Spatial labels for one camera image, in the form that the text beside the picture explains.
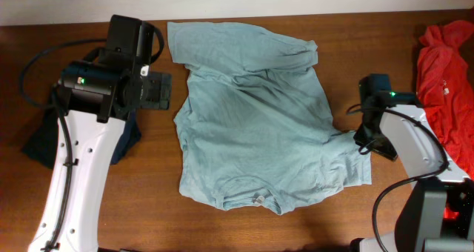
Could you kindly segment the light blue t-shirt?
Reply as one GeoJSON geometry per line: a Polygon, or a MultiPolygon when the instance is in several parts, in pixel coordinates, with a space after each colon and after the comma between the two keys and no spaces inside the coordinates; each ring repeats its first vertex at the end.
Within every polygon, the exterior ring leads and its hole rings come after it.
{"type": "Polygon", "coordinates": [[[231,22],[170,22],[167,40],[190,72],[174,119],[182,196],[282,215],[371,183],[370,157],[333,125],[315,42],[231,22]]]}

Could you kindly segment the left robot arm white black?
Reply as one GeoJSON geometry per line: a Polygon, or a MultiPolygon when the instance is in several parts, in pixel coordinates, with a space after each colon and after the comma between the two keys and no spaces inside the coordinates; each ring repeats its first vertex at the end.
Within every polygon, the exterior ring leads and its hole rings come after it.
{"type": "Polygon", "coordinates": [[[51,96],[58,114],[53,175],[30,251],[98,251],[98,222],[113,154],[139,109],[166,110],[172,79],[150,69],[164,49],[154,25],[114,15],[107,36],[71,62],[51,96]]]}

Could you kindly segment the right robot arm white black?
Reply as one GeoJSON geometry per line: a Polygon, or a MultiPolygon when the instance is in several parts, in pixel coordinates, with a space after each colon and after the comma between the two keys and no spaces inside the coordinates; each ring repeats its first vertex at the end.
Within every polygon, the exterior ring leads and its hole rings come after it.
{"type": "Polygon", "coordinates": [[[395,92],[386,74],[370,74],[358,83],[361,113],[354,140],[359,153],[400,159],[408,175],[384,189],[372,210],[375,236],[354,239],[350,251],[473,251],[473,181],[449,156],[431,129],[414,93],[395,92]],[[381,235],[377,211],[392,190],[412,191],[393,232],[381,235]]]}

